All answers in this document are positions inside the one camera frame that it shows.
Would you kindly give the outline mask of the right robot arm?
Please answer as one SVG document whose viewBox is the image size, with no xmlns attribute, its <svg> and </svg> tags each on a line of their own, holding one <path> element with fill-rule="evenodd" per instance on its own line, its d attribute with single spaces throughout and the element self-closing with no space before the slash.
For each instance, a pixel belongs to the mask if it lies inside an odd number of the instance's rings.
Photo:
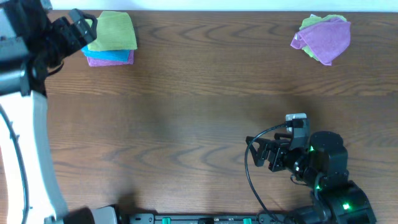
<svg viewBox="0 0 398 224">
<path fill-rule="evenodd" d="M 288 170 L 296 184 L 311 188 L 312 205 L 278 218 L 279 223 L 376 223 L 368 197 L 349 180 L 348 151 L 336 133 L 307 131 L 277 133 L 273 140 L 248 136 L 246 156 L 256 166 L 269 162 L 269 170 Z"/>
</svg>

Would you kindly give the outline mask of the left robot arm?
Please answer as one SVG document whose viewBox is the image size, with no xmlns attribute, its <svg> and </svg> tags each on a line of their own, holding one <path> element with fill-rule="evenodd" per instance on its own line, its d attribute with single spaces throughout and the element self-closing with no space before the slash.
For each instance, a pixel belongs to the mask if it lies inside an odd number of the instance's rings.
<svg viewBox="0 0 398 224">
<path fill-rule="evenodd" d="M 1 2 L 1 155 L 8 223 L 117 223 L 112 206 L 69 210 L 53 167 L 45 80 L 93 42 L 95 16 L 50 21 L 49 1 Z"/>
</svg>

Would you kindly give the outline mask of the green microfiber cloth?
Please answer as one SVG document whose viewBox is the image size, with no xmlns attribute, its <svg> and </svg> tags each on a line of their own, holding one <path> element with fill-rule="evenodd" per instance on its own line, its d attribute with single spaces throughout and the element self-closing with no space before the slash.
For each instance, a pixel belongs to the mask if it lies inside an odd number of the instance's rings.
<svg viewBox="0 0 398 224">
<path fill-rule="evenodd" d="M 97 18 L 97 38 L 91 51 L 136 50 L 137 40 L 131 17 L 126 12 L 103 11 Z"/>
</svg>

